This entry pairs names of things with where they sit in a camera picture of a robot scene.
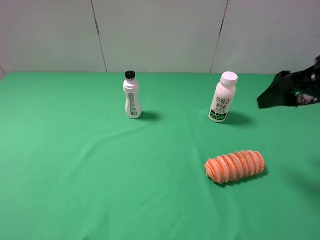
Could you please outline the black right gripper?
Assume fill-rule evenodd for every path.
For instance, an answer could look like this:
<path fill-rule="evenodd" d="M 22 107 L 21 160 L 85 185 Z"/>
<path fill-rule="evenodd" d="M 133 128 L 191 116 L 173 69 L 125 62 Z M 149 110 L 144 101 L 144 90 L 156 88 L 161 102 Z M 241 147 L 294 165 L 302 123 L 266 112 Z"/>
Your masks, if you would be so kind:
<path fill-rule="evenodd" d="M 292 88 L 281 89 L 280 83 L 289 83 Z M 320 56 L 315 58 L 314 65 L 298 72 L 281 71 L 271 85 L 257 98 L 260 109 L 275 107 L 300 107 L 320 103 Z"/>

